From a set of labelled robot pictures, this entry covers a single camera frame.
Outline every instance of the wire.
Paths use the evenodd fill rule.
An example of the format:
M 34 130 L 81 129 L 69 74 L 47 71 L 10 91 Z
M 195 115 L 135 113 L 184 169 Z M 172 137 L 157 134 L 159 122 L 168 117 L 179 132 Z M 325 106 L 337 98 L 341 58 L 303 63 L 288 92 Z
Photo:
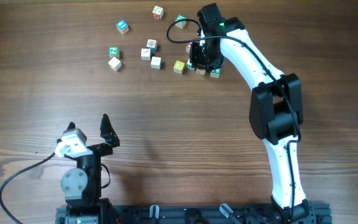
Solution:
M 0 205 L 2 207 L 2 209 L 6 212 L 6 214 L 16 223 L 18 224 L 22 224 L 14 215 L 12 215 L 12 213 L 6 208 L 4 202 L 2 201 L 2 191 L 4 190 L 5 186 L 7 185 L 7 183 L 9 183 L 9 181 L 11 181 L 13 178 L 17 177 L 18 175 L 24 173 L 27 170 L 33 169 L 34 167 L 37 167 L 41 164 L 43 164 L 44 162 L 47 162 L 48 160 L 50 160 L 53 156 L 55 155 L 55 153 L 52 153 L 50 156 L 48 156 L 46 159 L 44 159 L 41 162 L 38 162 L 34 165 L 31 165 L 27 168 L 24 168 L 22 170 L 20 170 L 19 172 L 13 174 L 12 176 L 10 176 L 8 179 L 5 180 L 5 182 L 2 184 L 1 188 L 0 188 Z
M 103 185 L 101 188 L 103 189 L 103 188 L 106 188 L 106 187 L 108 187 L 109 185 L 110 185 L 110 182 L 111 182 L 111 179 L 110 179 L 110 172 L 109 172 L 109 168 L 107 168 L 107 166 L 106 165 L 104 165 L 104 164 L 100 164 L 101 166 L 103 166 L 105 169 L 106 169 L 106 171 L 107 171 L 107 174 L 109 175 L 109 182 L 107 183 L 107 184 L 105 184 L 105 185 Z
M 259 62 L 260 66 L 262 67 L 263 70 L 265 70 L 266 74 L 273 80 L 273 82 L 276 84 L 276 86 L 278 86 L 278 89 L 281 93 L 281 95 L 284 98 L 284 102 L 288 108 L 288 110 L 291 113 L 291 117 L 294 123 L 294 127 L 295 127 L 295 133 L 294 136 L 296 137 L 296 135 L 298 135 L 298 139 L 297 140 L 289 140 L 287 142 L 287 145 L 284 147 L 285 150 L 287 150 L 287 157 L 288 157 L 288 163 L 289 163 L 289 167 L 290 167 L 290 175 L 291 175 L 291 186 L 292 186 L 292 199 L 291 199 L 291 212 L 290 212 L 290 219 L 289 219 L 289 223 L 291 223 L 291 221 L 293 220 L 293 207 L 295 205 L 295 178 L 293 175 L 293 167 L 292 167 L 292 162 L 291 162 L 291 154 L 290 154 L 290 144 L 291 143 L 299 143 L 301 141 L 301 132 L 300 132 L 300 128 L 299 128 L 299 122 L 297 119 L 297 115 L 295 114 L 294 110 L 291 107 L 291 103 L 290 100 L 287 97 L 287 94 L 285 93 L 285 90 L 283 89 L 283 87 L 278 83 L 277 79 L 270 73 L 270 70 L 267 69 L 266 65 L 263 63 L 263 61 L 258 57 L 258 55 L 243 41 L 234 38 L 234 37 L 229 37 L 229 36 L 211 36 L 211 37 L 202 37 L 202 38 L 197 38 L 197 39 L 192 39 L 192 40 L 172 40 L 171 38 L 169 38 L 169 32 L 171 30 L 171 28 L 178 22 L 183 22 L 183 21 L 190 21 L 190 22 L 194 22 L 198 25 L 199 29 L 201 29 L 200 24 L 195 21 L 194 19 L 180 19 L 175 21 L 174 23 L 172 23 L 170 25 L 170 27 L 167 30 L 167 39 L 174 43 L 174 44 L 186 44 L 186 43 L 190 43 L 190 42 L 196 42 L 196 41 L 201 41 L 201 40 L 208 40 L 208 39 L 230 39 L 230 40 L 234 40 L 238 43 L 240 43 L 243 47 L 245 47 L 254 57 L 255 59 Z

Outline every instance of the black mounting base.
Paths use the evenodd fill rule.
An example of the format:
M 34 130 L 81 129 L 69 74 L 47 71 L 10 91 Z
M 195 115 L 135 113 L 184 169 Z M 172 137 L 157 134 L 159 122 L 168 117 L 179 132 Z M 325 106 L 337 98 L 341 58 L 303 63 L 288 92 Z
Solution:
M 110 209 L 102 209 L 104 215 L 96 215 L 97 219 L 82 220 L 81 215 L 77 214 L 71 218 L 71 222 L 82 224 L 233 224 L 234 222 L 226 218 L 220 211 L 219 206 L 182 206 L 182 207 L 160 207 L 158 219 L 149 218 L 150 207 L 140 207 L 135 205 L 112 206 Z M 250 204 L 244 206 L 232 206 L 234 216 L 243 224 L 281 224 L 274 223 L 272 214 L 272 204 Z M 328 204 L 313 204 L 309 202 L 309 215 L 306 218 L 297 220 L 296 224 L 332 224 L 331 211 Z M 196 217 L 189 217 L 189 214 L 197 214 Z M 68 212 L 65 208 L 58 208 L 56 214 L 56 224 L 66 223 Z

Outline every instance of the wooden table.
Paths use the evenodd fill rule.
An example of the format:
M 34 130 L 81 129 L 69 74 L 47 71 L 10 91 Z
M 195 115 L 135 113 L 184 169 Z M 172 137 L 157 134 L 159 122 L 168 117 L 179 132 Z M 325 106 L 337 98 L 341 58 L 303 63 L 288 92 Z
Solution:
M 187 70 L 186 45 L 165 33 L 178 14 L 196 18 L 208 2 L 0 5 L 0 185 L 50 155 L 70 121 L 101 142 L 107 113 L 121 147 L 103 162 L 103 190 L 115 205 L 269 203 L 264 145 L 249 125 L 250 90 L 232 63 L 218 79 Z M 299 166 L 307 199 L 330 203 L 335 223 L 358 223 L 358 2 L 218 1 L 237 16 L 261 52 L 302 83 L 305 122 Z M 121 35 L 115 23 L 130 30 Z M 172 38 L 196 37 L 196 26 Z M 140 59 L 158 41 L 163 69 Z M 114 72 L 108 47 L 120 47 Z M 75 163 L 54 157 L 14 179 L 4 201 L 24 223 L 51 223 L 65 204 L 60 179 Z M 107 174 L 103 172 L 103 182 Z M 0 208 L 0 223 L 10 223 Z

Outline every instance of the yellow cube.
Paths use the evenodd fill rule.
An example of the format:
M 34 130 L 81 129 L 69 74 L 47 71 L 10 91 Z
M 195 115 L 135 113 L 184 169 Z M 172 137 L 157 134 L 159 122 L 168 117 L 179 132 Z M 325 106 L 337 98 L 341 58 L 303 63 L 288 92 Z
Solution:
M 175 66 L 173 67 L 173 71 L 179 74 L 182 74 L 184 69 L 185 69 L 185 63 L 181 61 L 177 61 L 175 63 Z

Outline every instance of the wood grain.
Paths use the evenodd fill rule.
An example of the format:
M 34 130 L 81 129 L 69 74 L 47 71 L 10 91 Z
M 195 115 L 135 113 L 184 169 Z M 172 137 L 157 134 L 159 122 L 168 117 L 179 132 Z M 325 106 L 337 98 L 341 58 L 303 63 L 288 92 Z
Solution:
M 272 178 L 248 121 L 250 91 L 225 61 L 221 77 L 173 72 L 186 45 L 165 33 L 178 14 L 195 18 L 206 1 L 0 5 L 0 185 L 53 152 L 70 121 L 100 142 L 110 116 L 121 147 L 103 158 L 113 204 L 217 205 L 269 202 Z M 330 203 L 335 223 L 358 223 L 358 1 L 218 1 L 261 52 L 302 82 L 305 122 L 298 160 L 310 201 Z M 130 31 L 121 35 L 115 22 Z M 196 26 L 172 38 L 196 37 Z M 140 59 L 158 41 L 162 70 Z M 118 45 L 116 73 L 108 47 Z M 24 223 L 51 223 L 64 202 L 60 179 L 74 163 L 54 158 L 13 180 L 7 207 Z M 10 223 L 0 208 L 0 223 Z

